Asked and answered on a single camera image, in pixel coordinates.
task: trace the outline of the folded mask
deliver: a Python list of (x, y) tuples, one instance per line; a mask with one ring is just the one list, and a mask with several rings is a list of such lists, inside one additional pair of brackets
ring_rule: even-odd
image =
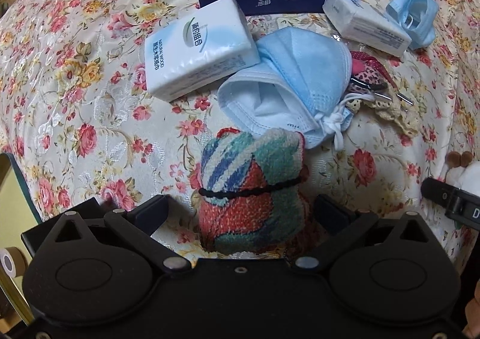
[(231, 76), (218, 89), (218, 104), (243, 130), (255, 137), (268, 129), (301, 132), (313, 148), (334, 136), (343, 148), (342, 131), (352, 113), (352, 99), (372, 95), (342, 95), (350, 81), (350, 51), (338, 41), (299, 28), (283, 28), (257, 42), (261, 62)]
[(410, 36), (411, 50), (428, 47), (435, 40), (433, 20), (438, 13), (435, 0), (393, 0), (385, 11)]

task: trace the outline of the black clamp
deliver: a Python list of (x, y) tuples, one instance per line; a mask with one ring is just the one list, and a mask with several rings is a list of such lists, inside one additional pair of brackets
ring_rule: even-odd
[(421, 185), (422, 195), (446, 209), (445, 216), (467, 227), (480, 230), (480, 197), (448, 183), (427, 178)]

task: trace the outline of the white tissue pack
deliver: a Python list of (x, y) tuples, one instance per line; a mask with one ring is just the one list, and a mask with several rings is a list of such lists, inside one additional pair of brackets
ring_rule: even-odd
[(260, 62), (235, 0), (218, 0), (145, 41), (147, 91), (170, 102)]
[(360, 0), (325, 0), (323, 11), (340, 35), (401, 57), (412, 39), (399, 26)]

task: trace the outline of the floral bedspread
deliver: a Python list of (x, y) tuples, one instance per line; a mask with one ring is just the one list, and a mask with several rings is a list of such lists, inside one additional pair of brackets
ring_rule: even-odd
[[(383, 9), (390, 0), (366, 0)], [(309, 198), (328, 193), (351, 209), (399, 216), (421, 212), (461, 270), (476, 234), (421, 199), (420, 183), (445, 174), (448, 151), (479, 155), (480, 0), (436, 0), (437, 37), (402, 60), (381, 53), (402, 93), (414, 100), (413, 139), (361, 109), (345, 135), (308, 151)], [(231, 122), (218, 83), (172, 104), (146, 93), (143, 42), (198, 0), (17, 0), (0, 20), (2, 151), (15, 154), (47, 219), (90, 197), (127, 210), (169, 194), (168, 221), (154, 234), (185, 257), (217, 256), (198, 238), (202, 146)], [(324, 15), (255, 16), (256, 38), (285, 26), (328, 34)]]

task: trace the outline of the black strap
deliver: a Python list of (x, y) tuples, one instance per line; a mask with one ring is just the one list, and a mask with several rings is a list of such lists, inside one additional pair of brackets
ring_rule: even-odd
[(302, 177), (297, 177), (294, 179), (289, 179), (288, 181), (277, 182), (273, 185), (267, 185), (265, 187), (255, 187), (253, 189), (239, 190), (237, 192), (213, 192), (211, 190), (206, 190), (204, 188), (198, 189), (198, 194), (207, 198), (227, 198), (232, 200), (237, 197), (248, 197), (251, 195), (260, 195), (263, 193), (272, 193), (277, 190), (286, 189), (287, 187), (292, 187), (302, 182)]
[(426, 178), (422, 182), (420, 188), (420, 191), (425, 198), (433, 201), (435, 204), (443, 206), (444, 208), (447, 207), (452, 193), (455, 190), (456, 188), (452, 185), (434, 178)]

